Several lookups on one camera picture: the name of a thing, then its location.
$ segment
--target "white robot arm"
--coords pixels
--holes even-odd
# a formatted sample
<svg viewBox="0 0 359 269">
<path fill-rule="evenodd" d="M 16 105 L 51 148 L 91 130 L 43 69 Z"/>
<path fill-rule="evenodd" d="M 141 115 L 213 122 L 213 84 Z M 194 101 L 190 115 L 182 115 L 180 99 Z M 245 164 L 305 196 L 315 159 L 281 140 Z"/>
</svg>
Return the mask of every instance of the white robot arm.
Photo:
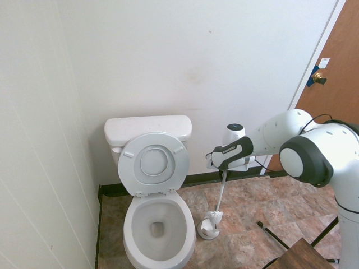
<svg viewBox="0 0 359 269">
<path fill-rule="evenodd" d="M 339 120 L 317 124 L 307 112 L 293 109 L 248 136 L 239 124 L 228 126 L 227 133 L 225 146 L 206 157 L 211 166 L 246 171 L 255 156 L 279 153 L 293 178 L 318 188 L 333 187 L 342 235 L 340 268 L 359 268 L 359 126 Z"/>
</svg>

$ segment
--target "toilet lid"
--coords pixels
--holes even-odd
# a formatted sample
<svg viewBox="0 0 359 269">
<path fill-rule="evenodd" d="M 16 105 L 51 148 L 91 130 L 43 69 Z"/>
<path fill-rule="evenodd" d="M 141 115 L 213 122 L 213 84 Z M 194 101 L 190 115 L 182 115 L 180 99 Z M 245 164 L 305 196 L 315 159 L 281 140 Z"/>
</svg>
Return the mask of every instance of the toilet lid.
<svg viewBox="0 0 359 269">
<path fill-rule="evenodd" d="M 118 175 L 130 195 L 168 192 L 181 187 L 190 166 L 182 142 L 162 132 L 142 134 L 123 148 Z"/>
</svg>

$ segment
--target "black stand leg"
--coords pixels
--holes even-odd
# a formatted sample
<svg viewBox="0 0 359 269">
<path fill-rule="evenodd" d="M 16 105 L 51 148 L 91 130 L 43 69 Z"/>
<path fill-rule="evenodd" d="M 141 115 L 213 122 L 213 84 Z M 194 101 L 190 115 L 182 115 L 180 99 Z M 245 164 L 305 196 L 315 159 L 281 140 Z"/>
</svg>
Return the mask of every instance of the black stand leg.
<svg viewBox="0 0 359 269">
<path fill-rule="evenodd" d="M 311 243 L 310 245 L 312 247 L 315 247 L 317 245 L 317 243 L 319 243 L 319 241 L 321 241 L 323 239 L 323 237 L 325 237 L 328 232 L 330 232 L 332 230 L 332 228 L 334 228 L 336 226 L 336 224 L 339 223 L 339 218 L 336 217 L 325 229 L 324 231 L 322 231 L 320 233 L 320 235 L 318 235 L 318 237 L 316 239 L 314 239 L 313 243 Z"/>
<path fill-rule="evenodd" d="M 312 247 L 315 247 L 317 245 L 317 243 L 319 243 L 323 237 L 325 237 L 331 230 L 332 228 L 334 228 L 336 226 L 336 224 L 339 223 L 339 218 L 336 217 L 321 233 L 320 235 L 318 235 L 318 237 L 316 239 L 314 239 L 314 241 L 311 243 Z M 277 240 L 282 246 L 284 246 L 286 249 L 289 249 L 289 246 L 283 242 L 279 237 L 277 237 L 271 230 L 269 230 L 265 225 L 263 225 L 262 222 L 258 221 L 257 222 L 258 226 L 261 227 L 264 231 L 266 231 L 267 233 L 269 233 L 275 240 Z M 275 262 L 278 258 L 273 259 L 272 261 L 270 261 L 269 263 L 267 263 L 263 269 L 268 268 L 273 262 Z M 326 259 L 328 262 L 331 263 L 339 263 L 339 259 Z"/>
</svg>

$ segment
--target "toilet brush handle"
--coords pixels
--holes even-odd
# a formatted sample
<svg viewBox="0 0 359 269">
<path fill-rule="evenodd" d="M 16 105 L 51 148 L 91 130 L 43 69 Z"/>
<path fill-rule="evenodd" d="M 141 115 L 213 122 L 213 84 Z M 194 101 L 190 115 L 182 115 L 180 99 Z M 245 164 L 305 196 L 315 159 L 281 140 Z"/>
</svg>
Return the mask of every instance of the toilet brush handle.
<svg viewBox="0 0 359 269">
<path fill-rule="evenodd" d="M 219 210 L 220 200 L 222 199 L 222 194 L 223 194 L 223 190 L 224 190 L 226 177 L 227 177 L 227 171 L 225 170 L 225 171 L 223 171 L 223 179 L 222 179 L 222 183 L 220 185 L 220 194 L 219 194 L 219 199 L 218 199 L 218 203 L 217 203 L 217 208 L 215 209 L 216 211 Z"/>
</svg>

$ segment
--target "door frame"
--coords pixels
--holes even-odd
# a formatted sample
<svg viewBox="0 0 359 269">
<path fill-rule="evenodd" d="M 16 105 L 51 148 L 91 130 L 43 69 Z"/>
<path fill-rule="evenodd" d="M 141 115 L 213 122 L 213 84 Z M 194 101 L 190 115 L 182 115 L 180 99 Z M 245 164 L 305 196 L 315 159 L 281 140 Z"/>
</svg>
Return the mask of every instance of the door frame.
<svg viewBox="0 0 359 269">
<path fill-rule="evenodd" d="M 304 73 L 303 73 L 303 76 L 302 76 L 302 79 L 297 87 L 297 90 L 292 98 L 292 101 L 291 103 L 289 104 L 289 107 L 288 107 L 288 110 L 290 109 L 293 109 L 296 107 L 298 101 L 299 101 L 299 98 L 301 97 L 303 91 L 304 91 L 304 88 L 307 84 L 307 81 L 308 81 L 308 78 L 310 77 L 311 75 L 311 72 L 316 64 L 316 62 L 318 61 L 319 59 L 319 56 L 324 48 L 324 45 L 326 43 L 326 41 L 328 40 L 329 38 L 329 35 L 330 33 L 332 32 L 332 29 L 335 25 L 335 22 L 337 21 L 338 17 L 339 17 L 339 14 L 340 12 L 342 11 L 343 9 L 343 6 L 345 4 L 346 0 L 337 0 L 337 2 L 335 3 L 335 6 L 333 8 L 333 11 L 332 13 L 330 14 L 329 16 L 329 19 L 324 27 L 324 30 L 323 32 L 321 33 L 321 37 L 317 43 L 317 46 L 312 54 L 312 57 L 310 58 L 309 62 L 308 62 L 308 65 L 307 65 L 307 68 L 305 69 Z M 272 158 L 272 155 L 268 155 L 266 158 L 265 158 L 265 161 L 263 163 L 263 165 L 265 167 L 268 167 L 269 163 L 270 163 L 270 160 Z M 262 168 L 261 171 L 260 171 L 260 175 L 263 175 L 265 173 L 266 169 L 265 168 Z"/>
</svg>

